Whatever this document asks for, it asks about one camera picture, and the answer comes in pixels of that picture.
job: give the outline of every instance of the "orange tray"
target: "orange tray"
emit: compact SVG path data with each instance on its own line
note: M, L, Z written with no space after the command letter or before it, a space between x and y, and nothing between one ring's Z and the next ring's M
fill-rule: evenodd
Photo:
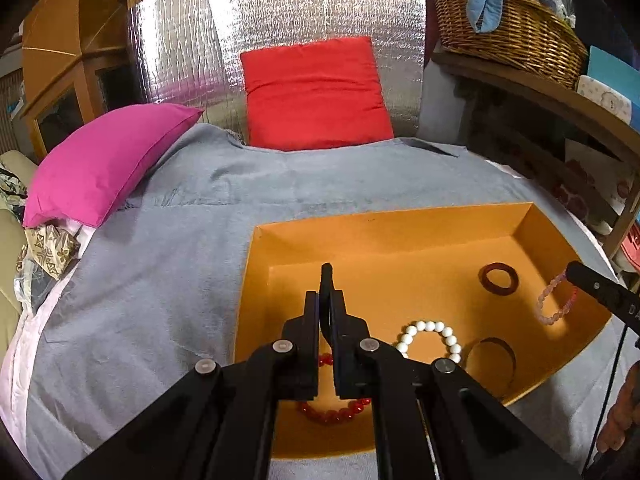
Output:
M536 299L566 264L578 260L548 218L533 204L416 209L310 218L256 227L246 264L236 334L235 360L280 338L283 323L303 311L307 290L318 290L320 267L334 267L335 288L347 312L367 321L370 334L395 343L416 320L442 320L465 349L488 337L507 342L516 355L491 344L469 354L466 370L509 404L567 364L604 327L610 315L580 292L572 311L555 325L534 316ZM518 273L510 296L482 288L479 270L503 262ZM492 271L502 286L504 276ZM571 295L567 283L545 302L549 315ZM322 339L320 352L330 348ZM446 355L435 333L419 333L409 357L431 363ZM343 408L335 396L332 369L319 371L317 409ZM374 448L370 406L345 423L323 426L307 420L293 402L281 402L274 458L331 456Z

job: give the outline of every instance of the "pink pillow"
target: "pink pillow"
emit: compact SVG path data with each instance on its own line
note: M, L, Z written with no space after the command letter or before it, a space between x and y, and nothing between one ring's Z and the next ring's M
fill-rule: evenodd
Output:
M174 104L108 112L68 136L38 167L29 188L24 227L71 218L100 227L160 156L202 115Z

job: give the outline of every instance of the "gray blanket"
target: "gray blanket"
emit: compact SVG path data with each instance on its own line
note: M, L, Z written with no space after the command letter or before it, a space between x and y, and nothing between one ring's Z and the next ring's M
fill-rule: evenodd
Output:
M194 126L98 229L42 332L28 399L28 459L44 479L60 478L199 359L228 364L257 224L492 202L535 202L588 266L610 275L546 192L464 148L395 139L283 153L239 146L209 124ZM619 330L607 325L513 408L576 465ZM273 461L271 477L358 480L377 473L373 453L365 453Z

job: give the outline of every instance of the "black cable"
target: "black cable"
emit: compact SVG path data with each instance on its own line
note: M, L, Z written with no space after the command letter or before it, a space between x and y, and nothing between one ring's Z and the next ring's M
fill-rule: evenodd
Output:
M593 432L593 438L591 439L591 445L589 446L589 453L587 454L587 460L584 463L584 467L582 468L582 476L584 476L585 471L587 471L587 467L589 466L589 462L591 461L591 453L593 453L593 448L596 446L596 440L598 439L598 432L600 431L600 425L602 424L602 419L604 418L604 414L607 411L607 405L609 403L609 396L611 395L611 389L613 388L613 381L616 378L616 369L618 368L618 361L620 360L620 354L622 354L622 345L625 342L626 329L628 327L625 325L622 329L622 334L620 335L620 342L618 343L618 349L616 350L616 356L613 358L613 368L611 369L611 376L609 377L609 386L607 386L607 392L604 394L604 402L602 403L602 410L600 411L600 417L598 418L598 423L596 424L596 430Z

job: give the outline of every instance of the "reflective foil panel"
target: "reflective foil panel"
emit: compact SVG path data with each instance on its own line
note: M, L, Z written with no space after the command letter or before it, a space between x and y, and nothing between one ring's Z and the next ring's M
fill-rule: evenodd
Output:
M129 41L146 102L207 109L207 122L246 133L240 53L370 36L396 136L417 132L425 0L144 0Z

